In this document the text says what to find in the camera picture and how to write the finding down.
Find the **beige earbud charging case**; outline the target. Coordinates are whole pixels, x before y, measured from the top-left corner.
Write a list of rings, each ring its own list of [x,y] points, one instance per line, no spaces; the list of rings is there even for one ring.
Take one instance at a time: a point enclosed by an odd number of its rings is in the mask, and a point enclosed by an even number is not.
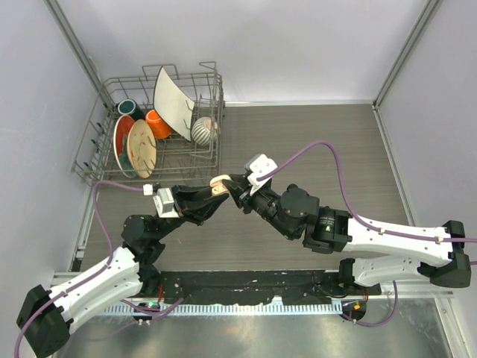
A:
[[[231,181],[231,177],[229,175],[219,175],[210,180],[209,186],[213,196],[229,193],[228,188],[224,185],[224,181]]]

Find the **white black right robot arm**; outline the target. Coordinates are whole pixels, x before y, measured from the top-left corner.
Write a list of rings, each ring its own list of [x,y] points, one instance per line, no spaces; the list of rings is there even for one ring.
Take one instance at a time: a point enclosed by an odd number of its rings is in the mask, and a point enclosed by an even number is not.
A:
[[[243,213],[257,213],[286,239],[302,239],[303,246],[316,253],[378,253],[375,259],[340,262],[336,283],[344,294],[392,280],[428,281],[450,289],[470,286],[471,260],[464,251],[462,222],[449,220],[437,227],[378,222],[323,207],[319,198],[295,184],[278,195],[270,180],[255,187],[244,175],[232,175],[224,185]]]

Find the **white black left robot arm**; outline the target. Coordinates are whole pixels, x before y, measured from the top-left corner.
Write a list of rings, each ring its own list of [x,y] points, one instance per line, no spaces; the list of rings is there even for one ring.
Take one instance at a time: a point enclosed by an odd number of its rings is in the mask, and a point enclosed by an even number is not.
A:
[[[27,293],[16,320],[16,357],[23,340],[36,357],[49,357],[111,304],[138,294],[153,296],[161,281],[154,267],[165,248],[161,239],[187,222],[202,225],[229,196],[220,183],[171,188],[145,184],[139,192],[152,197],[156,213],[128,217],[121,246],[110,248],[105,259],[78,276],[49,289],[37,285]]]

